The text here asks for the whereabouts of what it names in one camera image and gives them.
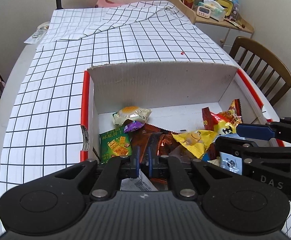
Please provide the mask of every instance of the white digital clock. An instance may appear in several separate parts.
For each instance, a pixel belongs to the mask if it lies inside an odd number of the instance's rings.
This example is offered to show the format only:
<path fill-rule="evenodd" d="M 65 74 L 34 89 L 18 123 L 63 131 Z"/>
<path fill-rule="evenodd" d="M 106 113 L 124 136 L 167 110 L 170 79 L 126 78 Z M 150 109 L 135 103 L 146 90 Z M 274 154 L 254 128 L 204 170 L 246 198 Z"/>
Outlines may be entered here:
<path fill-rule="evenodd" d="M 197 9 L 197 15 L 206 19 L 210 18 L 211 10 L 209 8 L 199 6 Z"/>

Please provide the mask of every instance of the pink plastic object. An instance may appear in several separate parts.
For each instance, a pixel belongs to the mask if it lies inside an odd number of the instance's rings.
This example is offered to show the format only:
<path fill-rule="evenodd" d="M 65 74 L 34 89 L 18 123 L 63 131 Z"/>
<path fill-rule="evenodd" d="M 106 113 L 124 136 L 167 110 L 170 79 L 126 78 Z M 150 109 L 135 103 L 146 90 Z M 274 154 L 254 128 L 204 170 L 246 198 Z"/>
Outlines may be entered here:
<path fill-rule="evenodd" d="M 121 6 L 121 5 L 123 5 L 123 4 L 121 4 L 121 3 L 114 3 L 114 2 L 111 2 L 111 1 L 109 1 L 109 0 L 98 0 L 98 1 L 96 2 L 95 7 L 96 7 L 96 8 L 97 8 L 97 7 L 108 8 L 108 7 L 119 7 L 119 6 Z"/>

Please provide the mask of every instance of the metal screw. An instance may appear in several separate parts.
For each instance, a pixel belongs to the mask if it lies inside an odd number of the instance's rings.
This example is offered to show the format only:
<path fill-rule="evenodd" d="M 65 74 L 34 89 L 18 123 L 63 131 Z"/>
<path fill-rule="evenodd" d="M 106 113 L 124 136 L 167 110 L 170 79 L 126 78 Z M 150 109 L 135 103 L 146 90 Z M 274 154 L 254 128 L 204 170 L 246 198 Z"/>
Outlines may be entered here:
<path fill-rule="evenodd" d="M 195 191 L 193 189 L 185 188 L 180 190 L 180 195 L 183 197 L 193 197 L 195 195 Z"/>
<path fill-rule="evenodd" d="M 244 159 L 244 163 L 251 163 L 251 162 L 252 162 L 252 159 L 250 159 L 250 158 Z"/>
<path fill-rule="evenodd" d="M 105 197 L 108 194 L 108 192 L 104 189 L 96 189 L 92 191 L 91 194 L 93 197 Z"/>

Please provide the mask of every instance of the purple snack package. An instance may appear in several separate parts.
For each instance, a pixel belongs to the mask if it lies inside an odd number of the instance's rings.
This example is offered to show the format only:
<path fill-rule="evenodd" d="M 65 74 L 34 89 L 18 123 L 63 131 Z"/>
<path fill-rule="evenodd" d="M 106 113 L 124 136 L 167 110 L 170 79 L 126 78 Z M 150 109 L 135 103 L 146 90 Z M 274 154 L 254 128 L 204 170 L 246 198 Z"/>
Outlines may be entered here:
<path fill-rule="evenodd" d="M 141 127 L 144 126 L 144 123 L 141 123 L 141 122 L 138 122 L 138 121 L 133 121 L 129 124 L 127 124 L 125 127 L 124 127 L 124 130 L 123 132 L 124 133 L 127 133 L 127 132 L 133 132 L 135 130 L 138 130 L 140 129 Z"/>

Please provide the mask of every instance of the yellow snack package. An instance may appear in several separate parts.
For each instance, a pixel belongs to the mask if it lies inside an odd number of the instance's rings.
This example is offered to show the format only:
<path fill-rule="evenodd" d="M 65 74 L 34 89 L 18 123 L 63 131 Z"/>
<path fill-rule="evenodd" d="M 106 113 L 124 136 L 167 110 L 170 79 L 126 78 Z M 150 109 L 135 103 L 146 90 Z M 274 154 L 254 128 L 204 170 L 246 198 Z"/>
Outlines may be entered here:
<path fill-rule="evenodd" d="M 214 131 L 196 130 L 172 134 L 173 138 L 187 148 L 195 157 L 201 159 L 217 135 Z"/>

